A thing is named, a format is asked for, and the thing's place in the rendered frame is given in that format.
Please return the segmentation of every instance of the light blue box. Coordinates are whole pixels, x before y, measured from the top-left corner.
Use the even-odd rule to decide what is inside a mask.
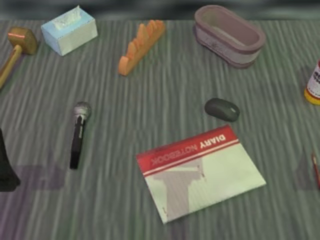
[[[64,56],[98,36],[96,20],[79,6],[41,26],[46,44]]]

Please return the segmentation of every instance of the black object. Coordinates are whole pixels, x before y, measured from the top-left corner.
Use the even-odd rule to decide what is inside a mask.
[[[208,115],[227,122],[235,122],[240,115],[240,109],[235,104],[220,98],[207,101],[204,110]]]
[[[86,121],[91,114],[91,107],[87,102],[81,101],[76,104],[73,113],[75,115],[75,126],[71,147],[70,169],[78,169]]]
[[[12,169],[0,128],[0,192],[13,192],[20,185],[20,179]]]

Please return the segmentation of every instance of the red label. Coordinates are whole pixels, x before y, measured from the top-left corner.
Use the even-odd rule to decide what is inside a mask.
[[[169,145],[161,146],[136,156],[143,174],[154,173],[169,166],[193,160],[193,156],[207,155],[224,147],[238,143],[239,140],[230,126],[216,128],[200,135]]]

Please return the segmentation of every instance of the hammer head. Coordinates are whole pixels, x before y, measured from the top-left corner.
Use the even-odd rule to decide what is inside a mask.
[[[12,27],[8,32],[8,39],[13,47],[19,45],[24,54],[33,55],[37,51],[37,39],[34,33],[28,28]]]

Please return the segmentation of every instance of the hammer handle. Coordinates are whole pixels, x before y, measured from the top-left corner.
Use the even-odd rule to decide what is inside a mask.
[[[9,56],[8,60],[5,62],[4,66],[0,70],[0,89],[3,87],[5,84],[8,76],[10,75],[15,63],[19,59],[22,53],[22,48],[20,45],[16,45],[12,52],[11,55]]]

